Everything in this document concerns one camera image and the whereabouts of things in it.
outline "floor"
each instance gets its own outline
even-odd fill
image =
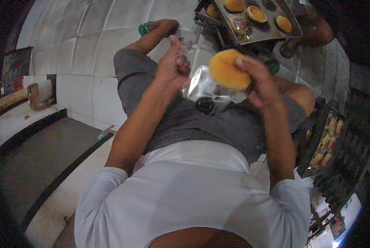
[[[0,185],[18,224],[41,192],[98,141],[101,131],[64,118],[39,131],[0,161]]]
[[[104,130],[126,120],[117,94],[113,55],[139,39],[138,26],[150,20],[177,19],[184,43],[199,66],[215,54],[193,20],[196,1],[37,0],[21,30],[17,49],[33,47],[24,85],[57,74],[57,102],[68,117]],[[165,38],[149,56],[158,62],[169,47]]]

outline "metal tray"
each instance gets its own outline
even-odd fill
[[[237,42],[239,45],[245,45],[248,43],[258,42],[258,41],[267,41],[274,39],[285,39],[285,38],[300,38],[302,37],[302,31],[299,27],[294,14],[292,13],[290,7],[288,6],[285,0],[244,0],[246,8],[240,13],[229,12],[224,7],[225,0],[214,0],[216,6],[220,10],[221,19],[223,24],[231,30],[229,32],[232,35],[233,41]],[[271,1],[275,7],[275,11],[268,10],[262,2]],[[247,7],[249,6],[259,7],[266,15],[265,23],[257,23],[252,21],[246,12]],[[275,19],[278,16],[284,16],[291,23],[292,30],[290,33],[286,34],[282,32],[275,24]],[[252,29],[252,32],[247,32],[245,35],[236,35],[230,25],[229,19],[232,17],[240,17],[247,22],[248,29]]]

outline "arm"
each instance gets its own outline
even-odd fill
[[[271,188],[284,179],[294,179],[295,147],[288,127],[286,109],[282,103],[262,110],[267,143],[267,160]]]
[[[113,139],[105,166],[118,167],[130,176],[171,100],[167,82],[155,79],[145,91],[137,108]]]
[[[187,80],[190,71],[190,64],[183,63],[179,39],[172,35],[170,40],[170,49],[161,58],[155,79],[113,139],[105,166],[123,169],[128,176],[131,176],[135,163],[145,151],[171,99]]]
[[[236,60],[237,67],[255,83],[250,102],[261,112],[267,143],[271,188],[284,179],[294,179],[295,148],[288,127],[287,114],[278,85],[260,62],[247,58]]]

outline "person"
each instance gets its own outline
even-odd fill
[[[303,36],[302,38],[288,39],[281,45],[280,53],[284,58],[291,58],[299,45],[323,47],[334,40],[334,32],[330,25],[307,0],[290,1],[290,6],[292,6],[292,11],[301,25]]]
[[[304,247],[310,199],[294,180],[291,132],[313,110],[313,95],[247,57],[234,63],[256,84],[249,101],[257,112],[235,106],[206,116],[179,94],[190,64],[172,35],[177,27],[150,23],[113,58],[128,119],[78,202],[77,247]],[[168,35],[156,64],[146,55]],[[249,168],[264,146],[270,192]]]

